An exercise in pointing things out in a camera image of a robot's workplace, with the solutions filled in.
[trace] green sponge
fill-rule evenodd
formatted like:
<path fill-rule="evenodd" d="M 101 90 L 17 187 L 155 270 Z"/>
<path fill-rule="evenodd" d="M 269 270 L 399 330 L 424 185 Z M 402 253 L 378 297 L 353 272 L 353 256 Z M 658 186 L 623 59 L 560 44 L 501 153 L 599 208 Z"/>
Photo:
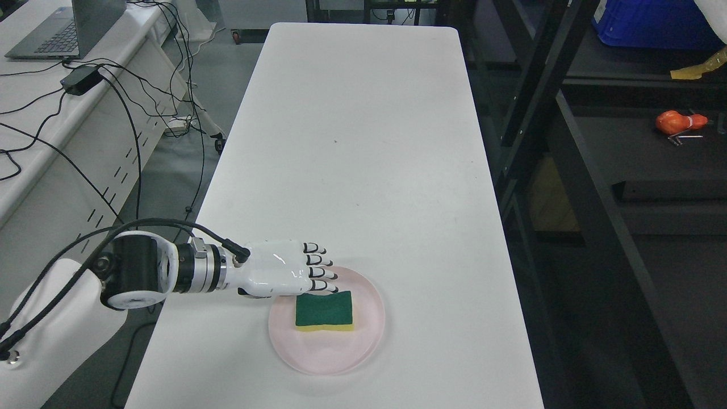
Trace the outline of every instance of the green sponge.
<path fill-rule="evenodd" d="M 301 331 L 351 331 L 351 292 L 330 295 L 301 294 L 295 300 L 295 327 Z"/>

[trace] plate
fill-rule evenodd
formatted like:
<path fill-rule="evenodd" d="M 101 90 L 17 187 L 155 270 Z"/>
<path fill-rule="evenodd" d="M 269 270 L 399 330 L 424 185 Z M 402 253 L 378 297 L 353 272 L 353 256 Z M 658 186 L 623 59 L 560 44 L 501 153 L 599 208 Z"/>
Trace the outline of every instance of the plate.
<path fill-rule="evenodd" d="M 354 270 L 333 266 L 339 290 L 351 291 L 353 331 L 303 332 L 295 328 L 295 297 L 277 297 L 270 308 L 268 334 L 280 358 L 300 372 L 336 375 L 352 370 L 376 349 L 386 315 L 374 285 Z"/>

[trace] orange object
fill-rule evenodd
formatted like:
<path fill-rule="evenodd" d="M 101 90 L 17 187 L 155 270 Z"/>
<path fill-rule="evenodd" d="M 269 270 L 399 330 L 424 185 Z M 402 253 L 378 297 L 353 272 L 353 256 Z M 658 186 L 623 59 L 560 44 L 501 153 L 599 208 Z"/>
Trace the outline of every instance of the orange object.
<path fill-rule="evenodd" d="M 694 114 L 690 116 L 679 114 L 677 111 L 666 111 L 656 118 L 656 128 L 667 135 L 697 130 L 705 126 L 707 117 Z"/>

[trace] blue plastic bin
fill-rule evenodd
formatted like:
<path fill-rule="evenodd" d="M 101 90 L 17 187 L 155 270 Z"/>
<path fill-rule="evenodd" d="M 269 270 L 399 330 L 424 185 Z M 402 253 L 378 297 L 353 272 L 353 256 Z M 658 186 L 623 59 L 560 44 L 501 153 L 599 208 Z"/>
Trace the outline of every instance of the blue plastic bin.
<path fill-rule="evenodd" d="M 604 44 L 618 47 L 724 47 L 694 0 L 602 0 L 592 23 Z"/>

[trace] robotic arm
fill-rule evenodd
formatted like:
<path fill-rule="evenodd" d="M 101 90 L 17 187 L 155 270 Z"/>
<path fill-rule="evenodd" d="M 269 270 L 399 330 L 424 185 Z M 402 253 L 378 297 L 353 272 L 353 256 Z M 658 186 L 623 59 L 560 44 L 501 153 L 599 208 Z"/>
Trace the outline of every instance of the robotic arm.
<path fill-rule="evenodd" d="M 83 264 L 57 255 L 18 298 L 0 334 L 0 406 L 40 407 L 116 333 L 127 309 L 153 305 L 170 293 L 237 289 L 249 298 L 267 298 L 338 291 L 329 281 L 337 275 L 326 269 L 333 263 L 314 243 L 278 240 L 242 247 L 204 229 L 220 245 L 196 237 L 175 245 L 150 232 L 125 231 L 153 223 L 169 221 L 128 223 Z"/>
<path fill-rule="evenodd" d="M 91 270 L 104 288 L 101 301 L 113 309 L 135 309 L 169 293 L 210 293 L 228 288 L 257 298 L 338 288 L 327 279 L 333 262 L 315 243 L 276 240 L 229 250 L 193 237 L 175 245 L 146 231 L 127 231 L 101 253 Z"/>

